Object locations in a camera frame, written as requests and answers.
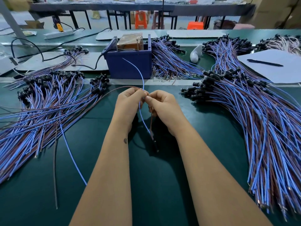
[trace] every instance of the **metal pole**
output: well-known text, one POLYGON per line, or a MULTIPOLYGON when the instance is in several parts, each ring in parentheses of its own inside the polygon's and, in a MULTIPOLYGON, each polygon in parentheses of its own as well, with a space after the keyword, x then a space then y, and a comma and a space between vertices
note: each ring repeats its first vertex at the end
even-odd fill
MULTIPOLYGON (((11 12, 6 7, 3 0, 0 0, 0 13, 2 14, 6 22, 9 24, 13 32, 16 34, 17 38, 26 39, 26 36, 20 29, 19 25, 17 24, 13 16, 11 15, 11 12)), ((20 40, 20 41, 22 44, 26 44, 26 41, 24 40, 20 40)))

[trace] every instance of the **blue plastic box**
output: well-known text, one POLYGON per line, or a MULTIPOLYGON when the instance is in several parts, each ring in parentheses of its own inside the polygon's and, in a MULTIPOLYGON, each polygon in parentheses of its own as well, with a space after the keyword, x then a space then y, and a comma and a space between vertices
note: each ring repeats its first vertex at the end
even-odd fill
MULTIPOLYGON (((116 49, 117 43, 118 38, 114 37, 102 53, 109 49, 116 49)), ((141 51, 109 51, 103 55, 112 79, 141 79, 138 70, 122 58, 134 64, 144 79, 151 78, 151 35, 148 35, 148 44, 143 46, 144 50, 141 51)))

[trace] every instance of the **table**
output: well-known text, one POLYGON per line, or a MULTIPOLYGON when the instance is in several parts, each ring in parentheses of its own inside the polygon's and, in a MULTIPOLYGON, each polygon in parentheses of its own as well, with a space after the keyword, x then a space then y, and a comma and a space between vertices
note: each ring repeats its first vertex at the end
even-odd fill
MULTIPOLYGON (((156 30, 158 34, 165 30, 156 30)), ((248 38, 253 43, 275 34, 301 34, 301 30, 226 30, 231 36, 248 38)), ((39 42, 38 36, 31 38, 39 42)), ((90 40, 100 48, 106 42, 85 38, 78 44, 90 40)), ((208 39, 180 39, 180 44, 192 46, 208 39)), ((9 43, 9 38, 0 42, 9 43)), ((0 83, 0 105, 17 108, 17 89, 9 91, 0 83)), ((232 115, 214 104, 195 106, 189 99, 179 94, 181 86, 145 86, 145 90, 157 89, 172 93, 183 113, 200 133, 206 144, 247 192, 248 163, 242 129, 232 115)), ((299 85, 281 88, 301 103, 299 85)), ((96 105, 84 118, 66 132, 73 157, 84 178, 88 180, 100 152, 104 135, 110 124, 118 92, 113 92, 96 105)), ((150 113, 143 107, 142 116, 146 125, 150 123, 150 113)), ((166 127, 156 120, 153 132, 158 136, 160 152, 155 154, 151 140, 141 118, 133 125, 129 136, 130 178, 132 190, 133 225, 198 225, 189 191, 183 163, 175 139, 166 127)), ((47 149, 38 159, 31 159, 9 181, 0 186, 0 225, 68 225, 85 188, 68 154, 62 139, 57 149, 57 185, 59 209, 55 209, 52 183, 53 148, 47 149)), ((301 217, 289 218, 284 222, 281 213, 275 209, 267 215, 274 226, 297 226, 301 217)))
MULTIPOLYGON (((160 15, 162 12, 170 12, 171 17, 177 16, 208 16, 209 19, 212 16, 251 16, 255 11, 254 4, 232 4, 226 2, 215 1, 211 5, 198 5, 198 4, 175 4, 164 3, 164 9, 162 2, 150 1, 149 3, 33 3, 30 5, 31 13, 41 12, 60 12, 60 11, 86 11, 86 10, 109 10, 129 12, 129 11, 159 11, 159 25, 160 15)), ((108 15, 109 26, 111 26, 110 16, 108 15)))

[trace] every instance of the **black pen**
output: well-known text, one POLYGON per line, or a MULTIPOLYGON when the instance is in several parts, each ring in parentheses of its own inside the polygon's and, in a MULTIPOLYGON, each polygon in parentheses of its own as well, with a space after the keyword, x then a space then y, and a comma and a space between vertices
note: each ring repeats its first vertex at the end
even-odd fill
POLYGON ((254 59, 247 59, 247 61, 249 61, 250 63, 261 63, 261 64, 266 64, 266 65, 275 66, 275 67, 283 67, 283 65, 281 65, 281 64, 269 63, 269 62, 265 62, 265 61, 254 60, 254 59))

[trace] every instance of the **wire pile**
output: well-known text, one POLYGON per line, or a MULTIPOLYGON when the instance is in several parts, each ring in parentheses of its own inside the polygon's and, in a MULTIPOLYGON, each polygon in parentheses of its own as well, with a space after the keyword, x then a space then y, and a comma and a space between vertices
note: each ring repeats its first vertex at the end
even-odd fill
POLYGON ((17 119, 0 129, 0 183, 61 136, 77 168, 64 132, 96 105, 109 82, 101 75, 90 80, 90 88, 83 89, 84 75, 80 71, 52 71, 23 80, 27 86, 17 92, 21 111, 0 118, 17 119))
POLYGON ((300 106, 241 66, 236 55, 250 52, 246 40, 224 36, 204 45, 204 52, 216 58, 215 71, 205 71, 201 82, 181 91, 196 102, 219 103, 242 126, 247 182, 258 206, 269 213, 277 204, 285 219, 288 210, 301 214, 300 106))
POLYGON ((185 53, 168 35, 152 39, 153 76, 162 80, 200 79, 204 69, 183 61, 176 53, 185 53))
POLYGON ((274 38, 269 38, 267 40, 261 39, 260 43, 255 47, 256 51, 268 49, 277 49, 301 56, 301 36, 280 36, 279 34, 276 34, 274 38))
MULTIPOLYGON (((79 48, 76 47, 76 48, 73 48, 71 50, 65 50, 62 55, 58 55, 58 56, 53 57, 51 59, 44 60, 44 57, 42 57, 43 61, 49 61, 49 60, 53 60, 53 59, 56 59, 56 58, 61 57, 61 56, 65 56, 65 60, 62 63, 57 64, 57 65, 53 65, 53 66, 43 68, 43 69, 40 69, 40 70, 34 70, 34 71, 31 71, 31 72, 28 72, 26 74, 26 77, 36 78, 36 77, 41 76, 41 75, 49 74, 51 71, 58 71, 58 70, 64 69, 67 66, 69 66, 70 64, 73 64, 73 63, 76 64, 77 59, 81 59, 80 56, 83 55, 83 54, 87 54, 87 53, 89 53, 88 50, 85 50, 82 47, 79 47, 79 48)), ((24 86, 24 85, 25 85, 25 82, 23 81, 23 79, 19 79, 19 80, 15 81, 15 82, 7 85, 7 86, 10 89, 16 89, 16 88, 24 86)))

